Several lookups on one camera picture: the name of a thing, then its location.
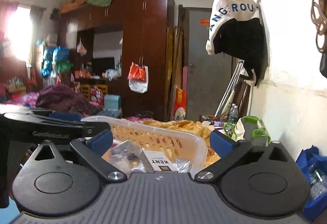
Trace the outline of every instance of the red bag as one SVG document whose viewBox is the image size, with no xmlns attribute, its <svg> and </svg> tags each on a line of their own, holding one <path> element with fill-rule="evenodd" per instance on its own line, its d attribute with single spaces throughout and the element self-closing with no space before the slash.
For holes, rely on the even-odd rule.
<svg viewBox="0 0 327 224">
<path fill-rule="evenodd" d="M 146 82 L 147 74 L 145 71 L 145 68 L 143 66 L 139 66 L 137 64 L 134 64 L 132 62 L 132 65 L 130 66 L 130 72 L 128 73 L 128 80 L 140 80 L 143 82 Z"/>
</svg>

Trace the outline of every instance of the plastic basket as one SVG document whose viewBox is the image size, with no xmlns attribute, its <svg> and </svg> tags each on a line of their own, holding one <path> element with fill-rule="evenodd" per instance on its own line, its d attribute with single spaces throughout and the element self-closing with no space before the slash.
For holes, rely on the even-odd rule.
<svg viewBox="0 0 327 224">
<path fill-rule="evenodd" d="M 189 160 L 192 163 L 192 177 L 204 168 L 208 148 L 205 141 L 197 135 L 106 116 L 90 116 L 81 121 L 107 122 L 111 126 L 114 139 L 129 139 L 146 150 L 161 151 L 172 162 L 175 158 Z"/>
</svg>

